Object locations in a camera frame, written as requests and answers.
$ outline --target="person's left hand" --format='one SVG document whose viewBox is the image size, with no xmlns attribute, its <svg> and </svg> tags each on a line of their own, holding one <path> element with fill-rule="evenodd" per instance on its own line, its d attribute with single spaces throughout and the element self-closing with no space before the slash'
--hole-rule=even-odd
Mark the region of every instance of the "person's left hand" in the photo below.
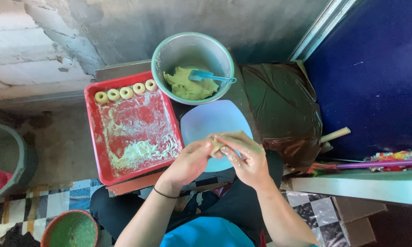
<svg viewBox="0 0 412 247">
<path fill-rule="evenodd" d="M 177 189 L 188 185 L 206 169 L 212 148 L 212 138 L 209 137 L 190 143 L 161 175 L 159 181 L 169 183 Z"/>
</svg>

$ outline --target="table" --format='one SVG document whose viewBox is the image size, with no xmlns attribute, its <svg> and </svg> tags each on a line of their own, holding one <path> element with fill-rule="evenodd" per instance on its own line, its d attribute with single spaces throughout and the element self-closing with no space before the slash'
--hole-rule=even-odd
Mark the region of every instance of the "table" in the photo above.
<svg viewBox="0 0 412 247">
<path fill-rule="evenodd" d="M 96 81 L 106 81 L 110 79 L 120 78 L 124 76 L 130 76 L 137 73 L 151 70 L 151 60 L 142 60 L 137 62 L 129 62 L 123 64 L 115 64 L 110 66 L 101 67 L 96 71 Z M 257 143 L 262 143 L 261 133 L 258 129 L 255 116 L 253 115 L 250 102 L 248 101 L 247 94 L 244 90 L 244 79 L 238 66 L 235 66 L 235 77 L 237 82 L 232 84 L 229 91 L 221 98 L 232 101 L 238 109 L 242 112 L 246 118 L 250 129 L 252 130 L 253 139 Z M 181 117 L 189 110 L 195 107 L 195 105 L 184 105 L 171 99 L 171 104 L 174 108 L 174 112 L 177 120 L 180 122 Z M 118 183 L 112 186 L 107 186 L 110 197 L 118 196 L 131 192 L 136 189 L 145 188 L 155 184 L 155 181 L 160 177 L 166 167 L 143 174 L 141 176 L 132 178 L 131 180 Z"/>
</svg>

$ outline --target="red baking tray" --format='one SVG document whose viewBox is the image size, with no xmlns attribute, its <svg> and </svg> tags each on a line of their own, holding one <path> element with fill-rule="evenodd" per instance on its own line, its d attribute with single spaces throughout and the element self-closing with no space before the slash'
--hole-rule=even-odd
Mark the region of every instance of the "red baking tray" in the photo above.
<svg viewBox="0 0 412 247">
<path fill-rule="evenodd" d="M 151 71 L 91 84 L 84 90 L 99 179 L 112 185 L 172 164 L 184 148 L 170 99 L 160 89 L 98 104 L 99 91 L 152 79 Z"/>
</svg>

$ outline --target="silicone spatula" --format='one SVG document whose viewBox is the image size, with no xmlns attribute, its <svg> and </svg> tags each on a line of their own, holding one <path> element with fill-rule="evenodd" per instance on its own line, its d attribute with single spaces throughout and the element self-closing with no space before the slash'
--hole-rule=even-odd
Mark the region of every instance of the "silicone spatula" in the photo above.
<svg viewBox="0 0 412 247">
<path fill-rule="evenodd" d="M 212 79 L 212 80 L 219 80 L 219 81 L 225 81 L 228 83 L 235 83 L 236 78 L 226 78 L 226 77 L 219 77 L 219 76 L 214 76 L 212 72 L 205 72 L 205 71 L 199 71 L 199 70 L 192 70 L 191 74 L 189 74 L 188 79 L 192 81 L 201 81 L 203 79 Z"/>
</svg>

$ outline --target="person's right hand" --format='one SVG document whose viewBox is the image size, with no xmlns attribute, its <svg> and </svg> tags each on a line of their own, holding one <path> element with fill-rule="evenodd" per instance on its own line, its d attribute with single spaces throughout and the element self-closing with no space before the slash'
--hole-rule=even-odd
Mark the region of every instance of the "person's right hand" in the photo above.
<svg viewBox="0 0 412 247">
<path fill-rule="evenodd" d="M 217 135 L 215 140 L 226 145 L 220 150 L 235 167 L 236 175 L 243 183 L 259 190 L 272 182 L 265 150 L 244 131 Z"/>
</svg>

